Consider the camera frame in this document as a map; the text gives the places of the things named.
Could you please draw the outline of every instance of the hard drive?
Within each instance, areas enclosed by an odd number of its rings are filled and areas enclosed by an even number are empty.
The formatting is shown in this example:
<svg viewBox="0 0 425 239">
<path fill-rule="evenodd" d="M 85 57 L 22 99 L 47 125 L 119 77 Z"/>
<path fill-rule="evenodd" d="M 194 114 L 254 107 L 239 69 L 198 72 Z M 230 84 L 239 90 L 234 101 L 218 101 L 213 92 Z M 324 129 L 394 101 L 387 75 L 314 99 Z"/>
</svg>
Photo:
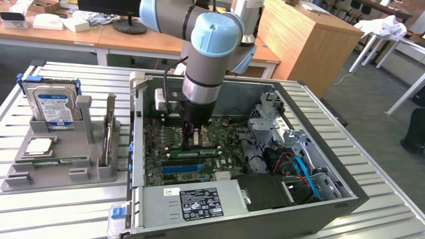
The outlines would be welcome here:
<svg viewBox="0 0 425 239">
<path fill-rule="evenodd" d="M 33 113 L 33 120 L 45 121 L 49 129 L 70 129 L 73 122 L 82 120 L 75 106 L 79 94 L 78 80 L 23 80 L 22 89 Z"/>
</svg>

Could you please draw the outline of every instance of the monitor stand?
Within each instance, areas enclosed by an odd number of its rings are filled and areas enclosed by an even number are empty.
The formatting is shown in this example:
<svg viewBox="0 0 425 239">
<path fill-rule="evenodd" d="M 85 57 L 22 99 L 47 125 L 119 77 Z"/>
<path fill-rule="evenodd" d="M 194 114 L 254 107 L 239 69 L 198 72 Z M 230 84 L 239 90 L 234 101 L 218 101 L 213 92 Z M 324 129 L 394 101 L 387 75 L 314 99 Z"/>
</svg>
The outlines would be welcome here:
<svg viewBox="0 0 425 239">
<path fill-rule="evenodd" d="M 113 24 L 113 28 L 125 34 L 142 34 L 146 31 L 146 27 L 138 23 L 131 21 L 131 17 L 127 17 L 127 20 L 118 20 Z"/>
</svg>

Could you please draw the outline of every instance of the computer monitor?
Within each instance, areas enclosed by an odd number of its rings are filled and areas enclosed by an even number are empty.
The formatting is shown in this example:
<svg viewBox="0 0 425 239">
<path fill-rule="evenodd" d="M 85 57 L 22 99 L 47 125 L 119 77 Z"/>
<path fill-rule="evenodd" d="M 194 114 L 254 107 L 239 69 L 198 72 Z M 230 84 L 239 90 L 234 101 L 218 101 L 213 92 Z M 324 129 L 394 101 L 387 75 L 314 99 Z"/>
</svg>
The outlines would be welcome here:
<svg viewBox="0 0 425 239">
<path fill-rule="evenodd" d="M 141 34 L 146 27 L 131 21 L 131 17 L 138 17 L 138 7 L 141 0 L 78 0 L 81 11 L 99 12 L 127 16 L 127 21 L 119 20 L 113 23 L 113 28 L 126 34 Z"/>
</svg>

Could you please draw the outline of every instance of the robotic arm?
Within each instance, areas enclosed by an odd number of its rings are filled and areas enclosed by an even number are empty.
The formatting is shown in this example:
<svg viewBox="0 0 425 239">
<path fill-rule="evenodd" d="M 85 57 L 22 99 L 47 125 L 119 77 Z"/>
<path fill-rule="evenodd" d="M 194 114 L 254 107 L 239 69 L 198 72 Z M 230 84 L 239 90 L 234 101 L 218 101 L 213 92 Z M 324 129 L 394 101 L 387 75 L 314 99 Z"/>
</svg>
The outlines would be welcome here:
<svg viewBox="0 0 425 239">
<path fill-rule="evenodd" d="M 191 0 L 142 0 L 143 25 L 185 41 L 182 89 L 163 89 L 163 98 L 178 102 L 182 119 L 182 148 L 213 114 L 226 70 L 242 73 L 251 60 L 263 0 L 238 0 L 234 13 L 218 14 L 193 5 Z"/>
</svg>

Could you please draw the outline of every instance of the motherboard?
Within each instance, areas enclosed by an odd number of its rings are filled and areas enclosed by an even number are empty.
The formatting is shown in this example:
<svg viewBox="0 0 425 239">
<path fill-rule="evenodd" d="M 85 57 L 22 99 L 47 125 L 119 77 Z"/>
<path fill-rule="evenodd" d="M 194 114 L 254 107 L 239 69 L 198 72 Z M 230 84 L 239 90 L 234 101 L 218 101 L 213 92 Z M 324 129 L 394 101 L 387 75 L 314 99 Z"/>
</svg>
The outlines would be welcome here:
<svg viewBox="0 0 425 239">
<path fill-rule="evenodd" d="M 230 118 L 211 118 L 191 138 L 190 150 L 181 149 L 179 119 L 146 118 L 146 186 L 229 180 L 249 172 L 249 164 Z"/>
</svg>

